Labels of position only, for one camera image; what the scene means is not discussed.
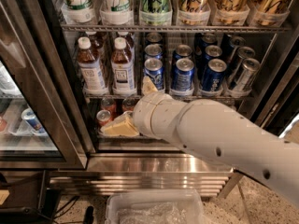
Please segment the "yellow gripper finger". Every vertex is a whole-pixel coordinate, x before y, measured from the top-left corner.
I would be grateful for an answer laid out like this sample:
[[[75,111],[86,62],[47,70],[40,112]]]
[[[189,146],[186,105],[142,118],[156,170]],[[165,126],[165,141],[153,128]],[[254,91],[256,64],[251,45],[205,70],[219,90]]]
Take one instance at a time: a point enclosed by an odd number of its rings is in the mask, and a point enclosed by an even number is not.
[[[155,85],[153,84],[153,82],[151,81],[151,79],[149,77],[143,77],[143,81],[142,81],[142,93],[144,95],[148,95],[152,92],[156,92],[157,88],[155,87]]]
[[[100,132],[105,136],[134,137],[139,135],[139,131],[133,123],[133,118],[128,113],[123,113],[107,123],[100,129]]]

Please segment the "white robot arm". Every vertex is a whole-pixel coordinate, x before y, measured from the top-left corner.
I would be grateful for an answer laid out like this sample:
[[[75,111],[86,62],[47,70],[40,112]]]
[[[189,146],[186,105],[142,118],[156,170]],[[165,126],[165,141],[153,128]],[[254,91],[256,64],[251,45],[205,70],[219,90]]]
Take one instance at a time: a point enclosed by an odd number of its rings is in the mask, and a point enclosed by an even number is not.
[[[225,163],[299,206],[299,145],[255,125],[211,99],[188,103],[156,91],[148,80],[133,115],[101,128],[105,136],[143,134],[196,158]]]

